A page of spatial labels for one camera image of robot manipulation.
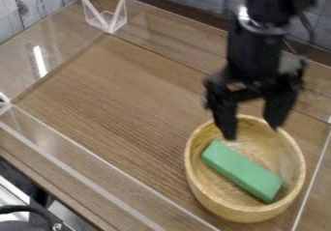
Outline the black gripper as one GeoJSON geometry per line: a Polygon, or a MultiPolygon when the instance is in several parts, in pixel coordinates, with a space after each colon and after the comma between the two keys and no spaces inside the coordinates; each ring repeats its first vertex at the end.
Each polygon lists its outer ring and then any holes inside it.
{"type": "Polygon", "coordinates": [[[236,21],[231,25],[227,65],[204,81],[205,108],[227,140],[237,139],[237,103],[264,99],[263,116],[276,130],[303,89],[307,60],[282,58],[284,31],[236,21]]]}

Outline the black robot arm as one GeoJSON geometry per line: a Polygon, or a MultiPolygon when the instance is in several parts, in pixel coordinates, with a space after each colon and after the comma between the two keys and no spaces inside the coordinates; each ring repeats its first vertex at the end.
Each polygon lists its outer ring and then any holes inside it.
{"type": "Polygon", "coordinates": [[[228,28],[227,66],[204,81],[204,108],[228,140],[237,138],[239,103],[261,99],[263,117],[278,129],[304,87],[308,62],[299,57],[287,64],[282,51],[291,47],[286,39],[294,16],[306,28],[312,25],[304,9],[315,0],[245,0],[231,14],[228,28]]]}

